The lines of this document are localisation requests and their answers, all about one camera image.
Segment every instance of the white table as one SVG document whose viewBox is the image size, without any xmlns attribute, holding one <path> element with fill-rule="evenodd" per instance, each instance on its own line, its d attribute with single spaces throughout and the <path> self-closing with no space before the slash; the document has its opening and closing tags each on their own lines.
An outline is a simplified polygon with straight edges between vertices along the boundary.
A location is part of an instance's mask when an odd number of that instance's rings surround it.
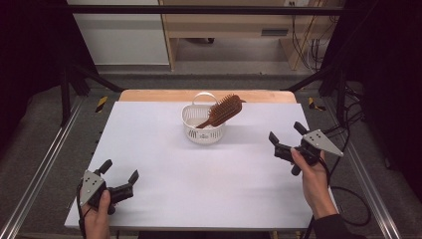
<svg viewBox="0 0 422 239">
<path fill-rule="evenodd" d="M 293 230 L 312 216 L 302 178 L 274 157 L 268 140 L 298 145 L 299 104 L 245 103 L 212 145 L 191 142 L 181 111 L 190 102 L 117 102 L 89 170 L 111 159 L 107 186 L 138 169 L 134 197 L 119 204 L 110 226 L 125 230 Z M 65 225 L 79 227 L 74 203 Z"/>
</svg>

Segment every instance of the white basket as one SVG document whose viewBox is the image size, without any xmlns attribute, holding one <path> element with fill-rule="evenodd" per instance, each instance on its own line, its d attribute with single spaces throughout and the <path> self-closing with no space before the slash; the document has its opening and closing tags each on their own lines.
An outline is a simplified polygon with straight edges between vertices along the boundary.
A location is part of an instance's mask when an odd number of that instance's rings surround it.
<svg viewBox="0 0 422 239">
<path fill-rule="evenodd" d="M 225 123 L 216 127 L 210 125 L 204 128 L 196 128 L 198 125 L 208 120 L 209 110 L 212 106 L 195 105 L 195 100 L 200 96 L 212 97 L 216 103 L 217 99 L 210 93 L 199 93 L 192 100 L 191 106 L 186 106 L 182 111 L 182 119 L 186 136 L 193 142 L 200 144 L 210 144 L 221 139 L 224 133 Z"/>
</svg>

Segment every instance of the hairbrush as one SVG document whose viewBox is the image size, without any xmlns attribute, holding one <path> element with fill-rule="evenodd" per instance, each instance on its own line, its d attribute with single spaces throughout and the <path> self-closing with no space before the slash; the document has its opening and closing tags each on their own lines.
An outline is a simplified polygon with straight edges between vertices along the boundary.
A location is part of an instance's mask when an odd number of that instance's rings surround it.
<svg viewBox="0 0 422 239">
<path fill-rule="evenodd" d="M 208 120 L 196 128 L 204 128 L 209 124 L 213 126 L 222 124 L 242 110 L 242 102 L 239 96 L 233 94 L 223 98 L 223 100 L 210 108 Z"/>
</svg>

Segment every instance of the human hand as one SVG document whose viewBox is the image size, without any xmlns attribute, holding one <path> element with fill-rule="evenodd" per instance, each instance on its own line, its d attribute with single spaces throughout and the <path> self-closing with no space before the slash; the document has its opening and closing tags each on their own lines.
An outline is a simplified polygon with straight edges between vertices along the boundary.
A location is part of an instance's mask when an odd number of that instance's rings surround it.
<svg viewBox="0 0 422 239">
<path fill-rule="evenodd" d="M 100 199 L 99 210 L 95 210 L 88 204 L 82 207 L 85 215 L 85 231 L 87 239 L 109 239 L 108 228 L 108 206 L 110 204 L 110 195 L 108 190 L 104 190 Z"/>
<path fill-rule="evenodd" d="M 304 196 L 313 211 L 314 218 L 337 214 L 326 186 L 326 172 L 323 166 L 320 163 L 309 166 L 304 157 L 293 147 L 291 153 L 295 164 L 302 170 Z"/>
</svg>

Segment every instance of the wall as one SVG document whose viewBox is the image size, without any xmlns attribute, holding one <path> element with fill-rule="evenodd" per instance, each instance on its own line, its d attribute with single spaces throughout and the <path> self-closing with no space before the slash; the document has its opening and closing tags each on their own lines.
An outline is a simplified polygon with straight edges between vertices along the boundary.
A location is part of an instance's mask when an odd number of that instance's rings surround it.
<svg viewBox="0 0 422 239">
<path fill-rule="evenodd" d="M 156 0 L 68 0 L 69 4 L 158 5 Z M 168 65 L 159 15 L 75 14 L 96 65 Z"/>
</svg>

